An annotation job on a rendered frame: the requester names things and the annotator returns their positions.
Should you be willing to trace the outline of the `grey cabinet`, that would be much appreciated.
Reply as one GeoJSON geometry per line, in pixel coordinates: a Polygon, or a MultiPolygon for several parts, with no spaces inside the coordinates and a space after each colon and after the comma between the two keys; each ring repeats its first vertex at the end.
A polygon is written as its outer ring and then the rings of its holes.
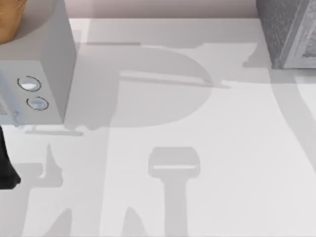
{"type": "Polygon", "coordinates": [[[316,69],[316,0],[256,0],[274,69],[316,69]]]}

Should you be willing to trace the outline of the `pale microwave oven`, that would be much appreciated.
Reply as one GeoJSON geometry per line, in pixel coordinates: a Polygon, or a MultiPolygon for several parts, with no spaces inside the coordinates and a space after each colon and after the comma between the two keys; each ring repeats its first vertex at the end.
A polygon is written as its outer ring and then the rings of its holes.
{"type": "Polygon", "coordinates": [[[0,45],[0,125],[62,124],[71,89],[77,51],[65,0],[27,0],[12,41],[0,45]],[[35,92],[23,90],[17,79],[41,82],[35,92]],[[42,97],[44,111],[26,100],[42,97]]]}

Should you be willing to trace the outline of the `round microwave knob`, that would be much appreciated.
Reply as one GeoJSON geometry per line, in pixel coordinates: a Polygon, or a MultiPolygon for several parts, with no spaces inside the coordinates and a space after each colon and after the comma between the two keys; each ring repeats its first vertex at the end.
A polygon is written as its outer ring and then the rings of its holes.
{"type": "Polygon", "coordinates": [[[36,111],[44,111],[49,107],[49,102],[42,97],[33,97],[26,100],[27,105],[36,111]]]}
{"type": "Polygon", "coordinates": [[[32,76],[24,76],[17,79],[17,84],[25,91],[35,92],[41,89],[41,82],[32,76]]]}

